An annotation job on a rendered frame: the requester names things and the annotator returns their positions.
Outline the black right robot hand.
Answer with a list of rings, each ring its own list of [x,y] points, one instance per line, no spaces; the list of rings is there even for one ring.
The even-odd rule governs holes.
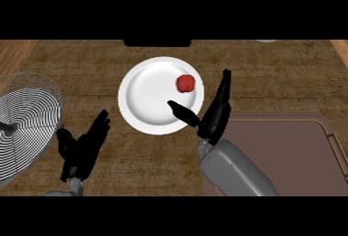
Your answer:
[[[222,136],[228,123],[231,105],[231,70],[222,70],[222,79],[217,88],[217,96],[211,102],[205,115],[199,119],[190,109],[181,106],[174,100],[166,102],[172,115],[191,127],[197,127],[197,136],[214,146]]]

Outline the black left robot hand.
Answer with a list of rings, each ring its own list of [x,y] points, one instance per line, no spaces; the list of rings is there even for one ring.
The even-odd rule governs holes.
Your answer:
[[[103,110],[94,119],[87,133],[79,138],[73,138],[65,128],[57,130],[59,153],[63,159],[60,180],[65,183],[72,178],[84,181],[91,174],[99,150],[110,129],[107,115],[107,111]]]

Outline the white round plate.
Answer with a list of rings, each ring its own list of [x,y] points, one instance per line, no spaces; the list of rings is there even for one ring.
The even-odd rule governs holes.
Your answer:
[[[180,93],[177,78],[190,75],[194,89]],[[159,56],[138,63],[125,74],[118,88],[118,108],[130,126],[149,135],[166,135],[186,127],[166,104],[174,100],[194,114],[203,103],[203,83],[194,67],[181,59]]]

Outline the brown rectangular tray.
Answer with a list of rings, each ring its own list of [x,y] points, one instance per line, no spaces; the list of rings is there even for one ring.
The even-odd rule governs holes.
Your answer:
[[[314,113],[234,113],[230,140],[284,196],[348,196],[348,157]]]

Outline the black appliance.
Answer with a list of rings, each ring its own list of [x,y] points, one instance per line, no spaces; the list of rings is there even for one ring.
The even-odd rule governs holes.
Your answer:
[[[190,40],[124,40],[128,47],[188,47]]]

